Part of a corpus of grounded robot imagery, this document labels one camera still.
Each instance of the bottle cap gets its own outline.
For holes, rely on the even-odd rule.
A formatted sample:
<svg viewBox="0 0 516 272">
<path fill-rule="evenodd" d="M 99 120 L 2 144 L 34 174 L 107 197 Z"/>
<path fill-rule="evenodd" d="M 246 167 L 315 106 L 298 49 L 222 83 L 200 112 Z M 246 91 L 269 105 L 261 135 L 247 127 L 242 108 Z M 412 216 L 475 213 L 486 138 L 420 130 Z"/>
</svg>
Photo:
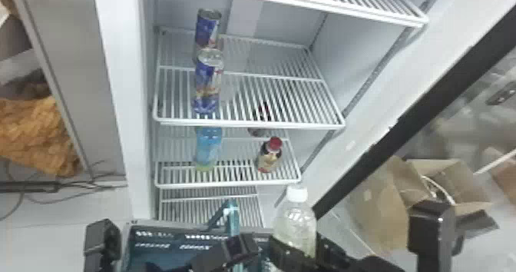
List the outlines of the bottle cap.
<svg viewBox="0 0 516 272">
<path fill-rule="evenodd" d="M 279 150 L 282 145 L 283 142 L 278 137 L 272 137 L 269 141 L 269 147 L 273 150 Z"/>
<path fill-rule="evenodd" d="M 290 185 L 286 188 L 286 199 L 294 203 L 304 203 L 308 199 L 308 190 L 299 185 Z"/>
</svg>

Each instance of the blue bottle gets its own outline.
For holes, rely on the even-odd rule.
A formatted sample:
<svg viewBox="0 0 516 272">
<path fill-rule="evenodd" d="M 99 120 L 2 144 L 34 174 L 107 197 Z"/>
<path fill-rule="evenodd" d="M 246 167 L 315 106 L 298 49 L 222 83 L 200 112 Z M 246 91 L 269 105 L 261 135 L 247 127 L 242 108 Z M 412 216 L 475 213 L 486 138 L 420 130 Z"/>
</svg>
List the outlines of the blue bottle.
<svg viewBox="0 0 516 272">
<path fill-rule="evenodd" d="M 195 168 L 198 171 L 211 171 L 219 159 L 222 128 L 197 128 L 196 133 Z"/>
</svg>

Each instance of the clear plastic bottle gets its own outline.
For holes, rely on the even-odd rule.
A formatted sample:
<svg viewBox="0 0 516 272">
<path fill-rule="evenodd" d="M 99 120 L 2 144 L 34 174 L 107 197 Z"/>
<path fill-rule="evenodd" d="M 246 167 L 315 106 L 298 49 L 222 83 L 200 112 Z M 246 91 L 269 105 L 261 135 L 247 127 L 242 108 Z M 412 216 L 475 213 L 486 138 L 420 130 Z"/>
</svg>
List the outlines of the clear plastic bottle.
<svg viewBox="0 0 516 272">
<path fill-rule="evenodd" d="M 219 160 L 222 128 L 199 127 L 196 133 L 195 167 L 198 171 L 211 171 Z"/>
<path fill-rule="evenodd" d="M 290 185 L 286 189 L 286 202 L 279 207 L 273 236 L 307 256 L 315 257 L 317 220 L 306 203 L 307 198 L 306 187 Z"/>
</svg>

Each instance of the black door frame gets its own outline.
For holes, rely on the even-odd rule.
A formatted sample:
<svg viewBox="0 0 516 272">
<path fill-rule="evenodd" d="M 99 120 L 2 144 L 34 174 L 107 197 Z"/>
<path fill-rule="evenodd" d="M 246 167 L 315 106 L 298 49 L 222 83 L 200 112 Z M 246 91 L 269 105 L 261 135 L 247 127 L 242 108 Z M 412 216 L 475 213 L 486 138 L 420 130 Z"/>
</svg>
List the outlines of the black door frame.
<svg viewBox="0 0 516 272">
<path fill-rule="evenodd" d="M 313 206 L 321 218 L 516 46 L 513 7 Z"/>
</svg>

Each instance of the white bottle cap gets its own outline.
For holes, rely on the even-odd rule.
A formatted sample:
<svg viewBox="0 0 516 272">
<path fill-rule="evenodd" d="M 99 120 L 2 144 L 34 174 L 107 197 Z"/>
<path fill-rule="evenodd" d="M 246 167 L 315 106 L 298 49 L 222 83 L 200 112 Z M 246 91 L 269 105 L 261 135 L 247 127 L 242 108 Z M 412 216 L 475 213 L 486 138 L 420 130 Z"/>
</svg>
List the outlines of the white bottle cap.
<svg viewBox="0 0 516 272">
<path fill-rule="evenodd" d="M 308 199 L 308 190 L 299 185 L 290 185 L 286 188 L 286 199 L 294 203 L 304 203 Z"/>
</svg>

